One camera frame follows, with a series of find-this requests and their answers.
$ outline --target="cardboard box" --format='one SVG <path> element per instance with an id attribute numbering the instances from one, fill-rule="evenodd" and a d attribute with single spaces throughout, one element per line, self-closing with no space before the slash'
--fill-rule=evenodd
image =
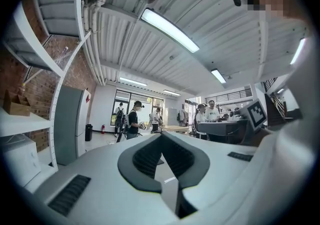
<path id="1" fill-rule="evenodd" d="M 3 109 L 9 115 L 16 116 L 29 117 L 31 112 L 31 106 L 27 97 L 15 94 L 8 90 L 5 90 Z"/>

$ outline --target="man in black shirt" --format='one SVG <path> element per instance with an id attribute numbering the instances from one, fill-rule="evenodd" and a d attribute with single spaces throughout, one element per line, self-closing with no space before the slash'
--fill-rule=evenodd
<path id="1" fill-rule="evenodd" d="M 136 138 L 139 136 L 138 131 L 139 131 L 139 128 L 141 127 L 141 125 L 138 124 L 137 112 L 141 111 L 141 109 L 142 109 L 142 103 L 141 103 L 141 101 L 137 100 L 133 104 L 133 108 L 129 112 L 129 115 L 128 115 L 129 125 L 131 125 L 131 127 L 129 128 L 129 130 L 126 133 L 127 140 L 132 139 L 132 138 Z"/>

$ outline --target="black trash can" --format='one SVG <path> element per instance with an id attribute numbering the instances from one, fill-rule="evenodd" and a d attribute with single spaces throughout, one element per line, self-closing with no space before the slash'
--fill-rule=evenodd
<path id="1" fill-rule="evenodd" d="M 92 124 L 87 124 L 85 126 L 85 141 L 90 142 L 92 139 Z"/>

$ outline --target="workbench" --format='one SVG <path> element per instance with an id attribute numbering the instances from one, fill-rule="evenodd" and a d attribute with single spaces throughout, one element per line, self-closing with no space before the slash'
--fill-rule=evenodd
<path id="1" fill-rule="evenodd" d="M 160 127 L 162 131 L 176 132 L 176 133 L 188 133 L 189 127 L 177 126 L 177 125 L 164 125 Z"/>

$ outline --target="person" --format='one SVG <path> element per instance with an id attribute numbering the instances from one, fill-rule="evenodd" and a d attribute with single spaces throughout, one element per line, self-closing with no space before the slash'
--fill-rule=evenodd
<path id="1" fill-rule="evenodd" d="M 231 111 L 230 115 L 229 115 L 229 118 L 228 118 L 228 121 L 233 121 L 233 120 L 234 120 L 234 112 Z"/>
<path id="2" fill-rule="evenodd" d="M 234 109 L 234 111 L 231 111 L 231 112 L 230 112 L 230 116 L 229 116 L 229 119 L 228 119 L 229 121 L 237 120 L 236 115 L 239 115 L 239 112 L 238 112 L 237 110 L 239 110 L 238 107 L 236 107 L 236 108 Z"/>
<path id="3" fill-rule="evenodd" d="M 141 101 L 137 100 L 133 104 L 132 110 L 129 112 L 128 120 L 129 120 L 130 128 L 128 129 L 128 131 L 126 133 L 127 140 L 132 139 L 132 138 L 136 138 L 139 136 L 139 128 L 141 128 L 142 125 L 138 124 L 137 112 L 140 112 L 142 107 L 143 106 L 142 106 Z"/>
<path id="4" fill-rule="evenodd" d="M 159 114 L 160 114 L 160 108 L 157 107 L 154 112 L 152 112 L 152 130 L 151 132 L 156 132 L 159 129 Z"/>
<path id="5" fill-rule="evenodd" d="M 219 110 L 215 107 L 215 101 L 209 101 L 209 107 L 205 110 L 205 119 L 209 122 L 216 122 L 219 119 Z"/>
<path id="6" fill-rule="evenodd" d="M 197 125 L 199 123 L 206 122 L 205 111 L 206 111 L 206 107 L 203 104 L 199 104 L 195 110 L 195 116 L 194 116 L 194 127 L 196 130 L 196 137 L 198 139 L 202 139 L 202 140 L 207 139 L 207 134 L 205 132 L 198 131 Z"/>
<path id="7" fill-rule="evenodd" d="M 124 104 L 122 102 L 120 102 L 119 107 L 117 107 L 114 111 L 114 113 L 116 114 L 115 127 L 114 127 L 114 137 L 118 137 L 118 128 L 120 126 L 121 118 L 124 113 L 123 105 Z"/>
<path id="8" fill-rule="evenodd" d="M 219 110 L 215 107 L 215 101 L 209 101 L 209 107 L 205 110 L 205 119 L 209 122 L 217 122 L 219 120 Z M 220 142 L 222 139 L 218 139 L 221 136 L 208 134 L 210 141 Z"/>

